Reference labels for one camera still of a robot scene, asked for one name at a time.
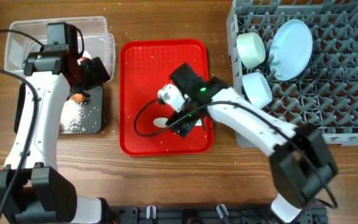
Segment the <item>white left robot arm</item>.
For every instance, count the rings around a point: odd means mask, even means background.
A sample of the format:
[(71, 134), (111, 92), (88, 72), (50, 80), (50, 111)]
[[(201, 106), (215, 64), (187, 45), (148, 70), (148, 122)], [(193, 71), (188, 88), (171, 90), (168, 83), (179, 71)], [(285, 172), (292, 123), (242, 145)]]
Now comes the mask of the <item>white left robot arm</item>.
[(84, 58), (79, 28), (49, 23), (47, 43), (24, 61), (14, 145), (0, 170), (0, 220), (9, 223), (118, 223), (104, 198), (77, 194), (58, 172), (57, 140), (65, 102), (109, 81), (100, 58)]

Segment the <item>orange carrot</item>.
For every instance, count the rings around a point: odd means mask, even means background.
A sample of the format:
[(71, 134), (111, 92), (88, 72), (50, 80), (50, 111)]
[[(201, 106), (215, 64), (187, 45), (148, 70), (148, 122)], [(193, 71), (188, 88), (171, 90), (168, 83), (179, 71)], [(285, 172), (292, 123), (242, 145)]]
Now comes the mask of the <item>orange carrot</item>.
[(76, 103), (84, 103), (87, 101), (85, 95), (81, 93), (75, 93), (74, 95), (71, 95), (70, 99)]

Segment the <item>light blue plate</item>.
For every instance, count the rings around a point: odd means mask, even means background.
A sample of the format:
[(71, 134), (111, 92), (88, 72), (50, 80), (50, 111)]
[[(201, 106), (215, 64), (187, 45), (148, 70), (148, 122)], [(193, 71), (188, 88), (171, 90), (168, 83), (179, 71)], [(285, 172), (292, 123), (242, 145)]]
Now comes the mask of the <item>light blue plate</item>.
[(297, 77), (307, 66), (313, 49), (313, 38), (309, 27), (299, 19), (284, 23), (275, 34), (269, 55), (269, 65), (275, 70), (277, 80), (287, 81)]

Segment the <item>white plastic spoon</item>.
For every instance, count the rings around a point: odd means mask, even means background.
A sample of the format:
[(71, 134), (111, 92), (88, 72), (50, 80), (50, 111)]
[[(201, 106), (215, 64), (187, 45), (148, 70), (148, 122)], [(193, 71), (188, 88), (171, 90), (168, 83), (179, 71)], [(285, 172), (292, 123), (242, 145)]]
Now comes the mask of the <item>white plastic spoon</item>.
[[(159, 118), (155, 118), (153, 120), (153, 124), (154, 124), (154, 126), (156, 126), (158, 128), (165, 128), (167, 126), (166, 125), (167, 121), (168, 121), (167, 118), (159, 117)], [(202, 122), (200, 119), (196, 122), (195, 126), (202, 126)]]

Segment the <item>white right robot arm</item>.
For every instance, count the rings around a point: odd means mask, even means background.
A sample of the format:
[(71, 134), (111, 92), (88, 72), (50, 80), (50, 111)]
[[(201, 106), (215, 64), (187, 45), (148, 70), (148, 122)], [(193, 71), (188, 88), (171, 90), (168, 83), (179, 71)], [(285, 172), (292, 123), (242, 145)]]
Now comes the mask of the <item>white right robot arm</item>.
[(271, 211), (280, 221), (295, 221), (323, 189), (331, 197), (331, 208), (337, 208), (328, 184), (337, 175), (338, 166), (316, 126), (298, 127), (275, 118), (223, 80), (198, 76), (187, 63), (176, 68), (170, 80), (157, 93), (158, 99), (174, 110), (168, 128), (184, 138), (197, 120), (209, 117), (246, 137), (269, 159), (278, 192)]

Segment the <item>light blue bowl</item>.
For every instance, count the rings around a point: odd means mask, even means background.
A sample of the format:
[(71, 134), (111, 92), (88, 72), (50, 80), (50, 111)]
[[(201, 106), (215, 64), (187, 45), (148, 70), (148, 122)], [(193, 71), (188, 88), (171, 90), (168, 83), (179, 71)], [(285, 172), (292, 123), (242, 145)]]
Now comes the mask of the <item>light blue bowl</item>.
[(243, 75), (242, 84), (247, 99), (255, 107), (262, 109), (272, 101), (272, 91), (260, 72)]

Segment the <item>green bowl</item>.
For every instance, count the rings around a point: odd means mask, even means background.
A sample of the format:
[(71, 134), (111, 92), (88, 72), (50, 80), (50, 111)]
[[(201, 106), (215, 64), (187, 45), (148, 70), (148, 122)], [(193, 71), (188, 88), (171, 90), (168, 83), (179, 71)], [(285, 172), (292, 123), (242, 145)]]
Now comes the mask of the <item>green bowl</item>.
[(239, 34), (236, 44), (239, 58), (246, 68), (252, 69), (264, 62), (265, 46), (257, 33)]

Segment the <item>white napkin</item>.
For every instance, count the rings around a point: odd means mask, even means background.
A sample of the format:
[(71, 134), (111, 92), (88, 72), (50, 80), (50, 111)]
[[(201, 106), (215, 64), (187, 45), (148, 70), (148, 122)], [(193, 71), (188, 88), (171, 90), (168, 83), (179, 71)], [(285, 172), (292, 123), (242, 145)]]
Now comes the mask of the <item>white napkin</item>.
[(86, 51), (86, 50), (84, 51), (82, 57), (92, 59), (92, 56), (91, 56), (91, 55), (88, 53), (88, 51)]

